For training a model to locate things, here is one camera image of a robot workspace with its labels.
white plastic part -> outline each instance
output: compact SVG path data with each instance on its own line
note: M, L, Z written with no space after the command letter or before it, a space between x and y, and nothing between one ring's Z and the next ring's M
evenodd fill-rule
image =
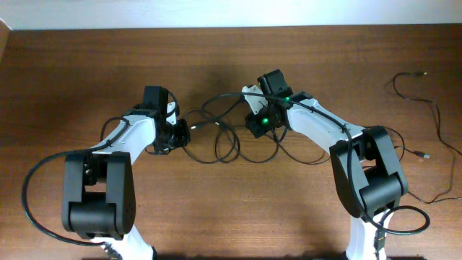
M114 238L93 238L92 242L107 242L111 248L122 256L123 260L153 260L154 251L152 247L146 244L136 229L135 225L130 232L124 235L122 240Z
M156 128L154 119L147 116L130 115L124 116L124 118L130 121L130 126L127 130L110 147L93 153L130 152L131 164L134 164L143 149L153 143L156 137ZM124 126L125 122L121 121L117 128L96 146L100 146L112 139Z
M175 109L175 101L168 103L167 105L167 113L170 113ZM176 112L173 113L171 116L167 117L167 122L172 124L172 126L176 125Z
M311 98L302 100L301 103L304 105L312 106L317 110L331 116L332 118L335 118L342 125L346 125L350 134L352 135L352 138L362 135L362 130L364 129L363 127L355 126L354 124L348 123L338 116L335 116L321 105L319 105L316 99ZM347 135L342 132L341 128L334 122L316 112L311 112L311 110L308 110L307 108L304 108L300 105L293 105L287 111L287 119L292 130L304 134L306 137L313 140L313 142L323 148L328 154L330 154L329 147L336 144L340 140L348 140Z
M373 217L374 221L380 222L386 212L375 215ZM383 227L388 227L392 216L393 213L387 217L383 223ZM348 247L346 248L346 257L348 260L386 260L387 257L384 248L379 251L378 258L375 254L374 241L377 228L370 223L364 222L361 218L351 217L350 222L350 238Z
M260 88L255 85L253 85L252 87L243 87L243 92L244 93L256 93L256 94L261 94L261 95L263 94ZM266 101L266 98L264 97L244 95L244 98L245 98L245 101L247 101L247 103L249 104L250 109L252 110L252 113L254 115L258 114L260 109L268 105L268 101Z

robotic arm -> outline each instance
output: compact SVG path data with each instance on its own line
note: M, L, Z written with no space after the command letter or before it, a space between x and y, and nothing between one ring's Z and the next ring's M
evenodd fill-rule
M154 145L155 154L166 155L189 143L186 121L177 121L178 104L167 104L168 95L165 88L146 87L143 103L128 110L118 127L96 147L116 139L112 145L91 155L66 157L63 226L83 239L105 242L102 247L112 259L156 259L156 251L134 226L131 165L148 145ZM96 183L106 183L106 192L85 190Z
M259 138L267 131L286 126L310 138L330 154L337 194L351 215L350 242L343 259L386 260L385 233L371 225L359 207L387 228L392 215L387 213L396 208L407 193L406 177L387 131L379 126L371 129L355 126L327 111L313 96L305 92L294 94L279 70L259 77L258 83L261 89L257 86L243 88L243 92L259 95L245 95L252 110L245 118L246 127ZM348 128L354 148L352 180L347 175L349 140L344 130L325 116L293 102L313 107ZM361 166L364 160L375 160L376 165L364 171ZM353 200L350 181L354 182L354 192L361 205Z

wooden surface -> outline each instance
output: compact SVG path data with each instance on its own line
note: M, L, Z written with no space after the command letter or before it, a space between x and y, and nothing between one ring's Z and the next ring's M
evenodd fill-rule
M11 30L0 20L0 62Z
M437 141L428 106L397 98L385 84L397 72L429 72L398 86L440 104L442 136L460 149L461 35L461 25L12 32L0 66L0 258L104 257L100 248L39 233L22 212L19 193L39 159L96 144L104 121L139 103L145 85L168 88L185 112L281 69L294 91L309 92L341 118L393 127L410 149L430 153L428 160L404 158L411 191L431 199L448 188L453 170L448 195L460 196L461 159ZM231 120L242 123L247 112L243 105ZM212 159L215 134L211 126L193 132L188 147ZM274 148L246 131L239 135L249 157L263 159ZM322 153L293 132L283 144L304 160ZM46 227L77 238L61 225L63 166L52 162L33 178L30 206ZM330 162L306 166L281 153L263 165L242 159L200 165L179 149L164 157L142 154L133 170L136 226L161 254L316 256L347 246L349 215ZM460 259L461 203L427 206L405 196L402 204L427 211L432 225L420 235L389 236L388 255ZM408 212L391 221L401 229L421 224Z

wooden table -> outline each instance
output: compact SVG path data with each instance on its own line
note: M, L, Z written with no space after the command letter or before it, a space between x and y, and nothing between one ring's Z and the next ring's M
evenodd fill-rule
M431 199L448 188L453 171L448 196L460 196L461 159L438 142L429 107L398 98L385 84L397 72L429 72L401 78L398 86L440 105L443 139L460 149L461 35L462 25L12 32L0 66L0 258L105 256L100 248L39 233L25 218L19 193L39 159L96 144L104 121L140 103L145 85L168 88L185 112L281 69L294 91L309 92L341 118L393 127L410 149L430 153L428 160L405 156L411 191ZM230 120L240 124L247 112L242 105ZM212 126L194 131L188 147L213 159L216 133ZM268 139L238 134L249 157L263 159L274 148ZM293 132L283 144L304 160L322 153ZM61 225L63 166L57 160L33 178L30 206L46 227L77 238ZM301 165L280 153L262 165L242 159L201 165L177 149L164 157L143 154L133 170L136 226L161 254L317 256L347 246L349 215L330 162ZM408 195L401 203L424 209L432 225L420 235L389 236L388 255L460 259L462 201L423 205ZM422 223L402 212L391 227Z

white backdrop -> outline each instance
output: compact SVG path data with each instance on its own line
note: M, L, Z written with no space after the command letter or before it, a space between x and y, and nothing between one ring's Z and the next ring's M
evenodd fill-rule
M0 0L13 30L462 22L462 0Z

